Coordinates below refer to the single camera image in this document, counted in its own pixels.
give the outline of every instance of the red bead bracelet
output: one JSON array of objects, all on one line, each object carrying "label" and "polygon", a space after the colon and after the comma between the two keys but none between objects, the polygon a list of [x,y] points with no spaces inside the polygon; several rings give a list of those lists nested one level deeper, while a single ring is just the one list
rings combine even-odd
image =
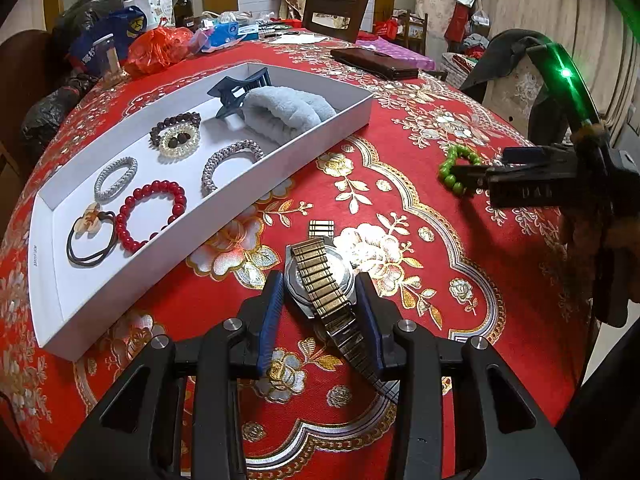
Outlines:
[{"label": "red bead bracelet", "polygon": [[131,238],[131,234],[127,231],[127,220],[129,219],[131,211],[136,206],[136,202],[157,193],[171,193],[174,196],[174,208],[172,209],[173,214],[166,220],[166,225],[162,227],[163,229],[185,211],[187,197],[184,195],[184,189],[181,188],[180,184],[177,182],[169,182],[168,180],[160,182],[159,180],[154,180],[151,184],[146,184],[146,186],[142,186],[142,188],[134,189],[133,195],[127,196],[124,200],[124,206],[120,208],[120,213],[116,216],[115,227],[116,234],[118,235],[118,239],[121,241],[122,246],[130,253],[135,253],[140,247],[144,246],[149,240],[153,239],[153,237],[158,234],[152,233],[149,240],[137,242]]}]

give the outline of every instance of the brown leather case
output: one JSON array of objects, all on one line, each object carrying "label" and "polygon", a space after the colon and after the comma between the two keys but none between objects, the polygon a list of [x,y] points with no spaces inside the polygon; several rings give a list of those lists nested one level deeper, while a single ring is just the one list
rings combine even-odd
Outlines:
[{"label": "brown leather case", "polygon": [[418,77],[418,69],[412,63],[381,52],[372,52],[366,48],[334,48],[331,51],[331,56],[336,61],[384,79],[415,79]]}]

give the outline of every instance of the watch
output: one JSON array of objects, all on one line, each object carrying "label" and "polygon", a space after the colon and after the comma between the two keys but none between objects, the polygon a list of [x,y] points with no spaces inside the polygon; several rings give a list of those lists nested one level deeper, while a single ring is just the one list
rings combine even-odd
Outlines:
[{"label": "watch", "polygon": [[308,239],[287,246],[285,282],[309,320],[317,320],[346,361],[387,399],[398,403],[399,381],[380,381],[369,361],[351,305],[355,272],[334,245],[334,222],[312,220]]}]

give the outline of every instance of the gold watch band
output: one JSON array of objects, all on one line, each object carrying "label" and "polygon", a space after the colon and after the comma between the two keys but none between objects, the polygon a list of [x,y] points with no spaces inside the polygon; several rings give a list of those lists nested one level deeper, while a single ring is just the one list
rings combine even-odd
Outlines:
[{"label": "gold watch band", "polygon": [[327,261],[324,240],[333,238],[332,221],[309,222],[309,240],[291,246],[302,285],[309,296],[316,319],[319,319],[331,340],[347,362],[356,368],[379,393],[398,403],[399,381],[380,381],[367,358],[367,348],[351,312],[351,305],[334,280]]}]

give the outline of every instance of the dark brown bead bracelet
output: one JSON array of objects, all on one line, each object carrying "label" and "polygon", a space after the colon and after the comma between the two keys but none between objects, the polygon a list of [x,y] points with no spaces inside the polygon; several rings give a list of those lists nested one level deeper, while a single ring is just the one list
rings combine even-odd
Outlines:
[{"label": "dark brown bead bracelet", "polygon": [[111,225],[113,226],[113,231],[111,232],[111,239],[109,240],[109,244],[101,251],[98,251],[97,253],[91,254],[90,256],[85,256],[84,258],[78,258],[75,254],[74,254],[74,250],[71,247],[71,240],[74,236],[74,228],[71,228],[71,231],[69,232],[69,236],[66,239],[66,257],[69,259],[69,261],[73,264],[76,264],[77,266],[80,267],[95,267],[96,265],[100,264],[107,256],[109,256],[109,253],[111,252],[111,250],[116,246],[116,243],[118,242],[118,235],[116,233],[116,219],[115,219],[115,213],[112,211],[100,211],[98,214],[98,220],[100,220],[101,222],[104,222],[105,220],[109,220],[111,221]]},{"label": "dark brown bead bracelet", "polygon": [[[160,132],[162,132],[162,130],[168,128],[169,126],[175,126],[176,124],[180,123],[189,123],[193,124],[193,126],[195,126],[196,128],[199,128],[201,120],[202,118],[197,112],[187,112],[184,114],[178,114],[174,117],[167,117],[164,121],[161,121],[156,126],[151,128],[151,132],[149,133],[149,136],[151,136],[151,143],[156,148],[158,148],[161,141]],[[184,144],[190,138],[191,136],[189,134],[180,133],[177,137],[169,139],[168,145],[170,148],[176,148],[179,144]]]}]

